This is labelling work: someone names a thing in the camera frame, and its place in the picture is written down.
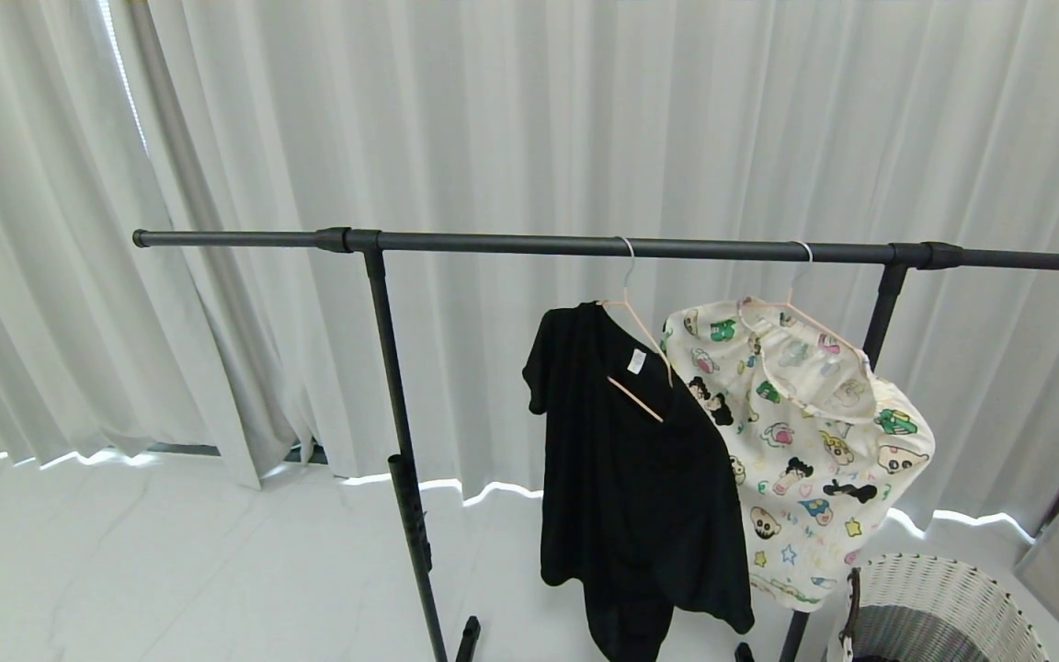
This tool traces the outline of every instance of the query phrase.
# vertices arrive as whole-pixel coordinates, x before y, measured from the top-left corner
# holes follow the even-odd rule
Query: black garment
[[[646,357],[631,373],[634,352]],[[730,455],[701,405],[603,306],[550,310],[522,372],[546,414],[541,578],[584,584],[607,659],[651,661],[672,606],[754,624]],[[607,380],[647,402],[657,422]]]

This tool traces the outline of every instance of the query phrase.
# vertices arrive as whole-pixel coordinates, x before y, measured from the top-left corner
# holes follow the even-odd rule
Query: white clothing tag
[[[627,372],[631,374],[640,374],[640,370],[644,368],[644,359],[648,358],[643,352],[634,351],[631,353],[631,363],[627,364]]]

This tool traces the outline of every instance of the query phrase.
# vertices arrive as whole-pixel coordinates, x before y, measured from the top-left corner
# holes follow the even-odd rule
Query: white curtain
[[[177,129],[147,127],[178,229],[1059,251],[1059,3],[129,7],[122,58],[147,67],[160,50],[167,78],[133,76],[139,115],[180,110]],[[193,156],[170,158],[181,146],[167,137],[183,133]],[[317,439],[337,473],[385,470],[394,429],[360,258],[187,255],[222,320],[236,398],[255,402],[248,440]],[[467,494],[538,486],[542,424],[519,377],[538,318],[612,297],[626,264],[387,260],[421,478],[461,478]],[[778,297],[790,278],[787,265],[642,261],[631,292],[657,325],[681,306]],[[816,267],[797,304],[859,342],[877,278]],[[880,373],[938,432],[911,515],[1041,522],[1059,489],[1059,275],[913,273]]]
[[[257,486],[189,269],[134,227],[169,219],[96,3],[0,3],[0,452],[213,444]]]

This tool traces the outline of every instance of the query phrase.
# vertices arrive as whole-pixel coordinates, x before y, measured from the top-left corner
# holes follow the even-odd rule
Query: clothing rack
[[[618,237],[554,237],[554,235],[463,234],[432,232],[382,232],[349,227],[328,227],[315,232],[158,232],[138,230],[133,243],[149,247],[266,247],[320,248],[336,253],[362,253],[365,274],[370,278],[374,319],[382,344],[382,363],[387,390],[399,440],[398,455],[388,462],[394,494],[399,504],[408,552],[415,572],[424,619],[432,641],[435,662],[449,662],[444,645],[441,620],[435,610],[430,570],[432,548],[424,523],[423,499],[415,472],[415,454],[408,423],[408,404],[402,393],[399,352],[395,344],[391,301],[387,293],[385,251],[425,251],[446,253],[519,253],[538,255],[629,255],[629,247]],[[714,261],[813,262],[842,264],[879,264],[883,266],[877,303],[865,335],[864,352],[869,364],[877,365],[896,299],[901,293],[910,269],[933,271],[939,268],[987,267],[1031,268],[1059,271],[1059,253],[983,251],[955,247],[941,241],[912,244],[811,244],[811,252],[790,241],[717,241],[694,239],[630,239],[635,256],[642,258],[680,258]],[[794,662],[807,628],[808,613],[795,611],[784,640],[780,662]],[[480,637],[480,621],[468,616],[456,651],[456,662],[470,662]]]

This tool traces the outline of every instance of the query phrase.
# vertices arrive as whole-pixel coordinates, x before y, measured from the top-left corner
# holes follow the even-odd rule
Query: white wicker basket
[[[827,662],[1047,662],[1012,596],[966,562],[884,554],[855,568],[849,589]]]

